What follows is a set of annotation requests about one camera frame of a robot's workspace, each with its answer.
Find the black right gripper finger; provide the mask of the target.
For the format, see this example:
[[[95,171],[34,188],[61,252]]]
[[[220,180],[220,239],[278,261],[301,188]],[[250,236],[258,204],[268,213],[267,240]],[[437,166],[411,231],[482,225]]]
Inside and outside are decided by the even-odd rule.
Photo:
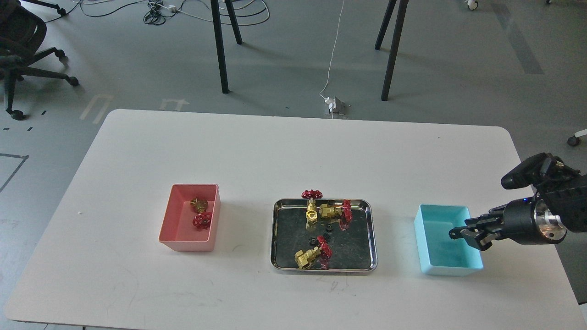
[[[493,240],[505,239],[501,232],[494,228],[468,228],[456,227],[460,231],[460,238],[464,239],[468,246],[478,249],[479,251],[486,251],[493,246]]]
[[[479,217],[466,219],[465,225],[468,228],[485,228],[488,226],[498,226],[503,223],[505,207],[496,207],[490,209],[488,213],[482,214]]]

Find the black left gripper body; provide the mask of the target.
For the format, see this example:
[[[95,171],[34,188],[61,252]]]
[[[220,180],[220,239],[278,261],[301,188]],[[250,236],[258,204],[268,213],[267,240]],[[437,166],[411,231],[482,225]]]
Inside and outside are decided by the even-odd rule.
[[[532,198],[526,197],[509,202],[503,211],[502,237],[518,244],[539,244],[533,214]]]

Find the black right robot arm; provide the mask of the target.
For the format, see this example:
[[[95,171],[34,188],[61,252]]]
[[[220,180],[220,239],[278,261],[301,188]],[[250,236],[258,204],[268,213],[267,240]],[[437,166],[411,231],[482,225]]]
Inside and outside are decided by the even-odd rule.
[[[493,240],[511,239],[525,246],[558,244],[569,231],[586,232],[587,178],[560,157],[538,153],[525,159],[501,178],[501,186],[533,186],[536,192],[466,219],[464,227],[449,230],[449,237],[486,251]]]

